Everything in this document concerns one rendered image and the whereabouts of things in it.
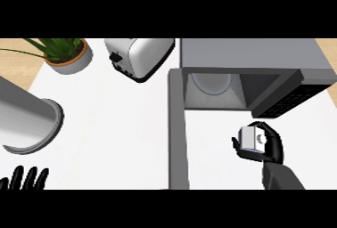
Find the white toaster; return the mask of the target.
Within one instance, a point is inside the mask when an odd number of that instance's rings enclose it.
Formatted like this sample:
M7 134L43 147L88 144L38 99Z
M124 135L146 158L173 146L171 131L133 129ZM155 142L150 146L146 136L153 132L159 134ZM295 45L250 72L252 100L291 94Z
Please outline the white toaster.
M174 49L173 38L105 38L114 69L143 83L161 67Z

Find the grey microwave door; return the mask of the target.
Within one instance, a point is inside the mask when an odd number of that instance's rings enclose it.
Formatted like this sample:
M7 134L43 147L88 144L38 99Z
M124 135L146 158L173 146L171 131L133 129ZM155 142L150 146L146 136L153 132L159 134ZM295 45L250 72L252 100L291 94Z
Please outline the grey microwave door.
M186 121L182 70L168 71L168 189L187 190Z

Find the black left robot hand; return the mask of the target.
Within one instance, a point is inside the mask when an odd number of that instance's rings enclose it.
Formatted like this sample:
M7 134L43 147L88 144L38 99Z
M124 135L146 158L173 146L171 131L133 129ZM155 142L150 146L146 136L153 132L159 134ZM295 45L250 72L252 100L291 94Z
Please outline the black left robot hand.
M43 190L47 176L47 168L37 173L37 167L32 167L28 174L23 175L23 166L17 166L14 168L12 178L4 177L0 179L0 190Z

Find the green potted plant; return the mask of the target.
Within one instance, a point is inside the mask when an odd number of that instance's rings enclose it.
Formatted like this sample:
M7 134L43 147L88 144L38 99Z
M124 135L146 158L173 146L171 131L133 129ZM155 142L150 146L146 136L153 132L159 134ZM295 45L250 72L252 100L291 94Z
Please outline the green potted plant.
M1 51L25 53L44 59L51 69L62 75L78 73L90 65L93 52L84 38L40 38L25 41L41 51L41 54L1 48Z

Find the grey microwave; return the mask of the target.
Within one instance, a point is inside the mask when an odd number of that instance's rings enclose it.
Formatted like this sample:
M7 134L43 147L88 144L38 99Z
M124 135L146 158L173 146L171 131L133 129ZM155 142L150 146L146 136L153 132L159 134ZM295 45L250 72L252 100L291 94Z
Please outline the grey microwave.
M337 83L312 38L183 38L180 69L189 110L278 118Z

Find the grey cylindrical appliance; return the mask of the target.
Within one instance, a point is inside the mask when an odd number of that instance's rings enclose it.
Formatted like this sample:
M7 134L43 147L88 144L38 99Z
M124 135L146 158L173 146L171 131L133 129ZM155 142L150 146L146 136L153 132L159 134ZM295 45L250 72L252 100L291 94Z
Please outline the grey cylindrical appliance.
M40 99L0 76L0 145L26 155L54 139L63 125L62 106Z

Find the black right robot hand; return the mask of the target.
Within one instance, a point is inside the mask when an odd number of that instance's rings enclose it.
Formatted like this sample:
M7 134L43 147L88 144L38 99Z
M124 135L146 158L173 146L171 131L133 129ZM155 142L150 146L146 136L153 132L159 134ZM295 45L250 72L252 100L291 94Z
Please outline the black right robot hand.
M241 150L238 138L232 138L233 148L235 148L238 157L258 162L272 162L276 164L282 164L282 139L276 131L270 128L270 126L264 122L260 122L260 121L252 122L248 126L255 126L264 131L264 136L266 136L264 152L255 153L251 151Z

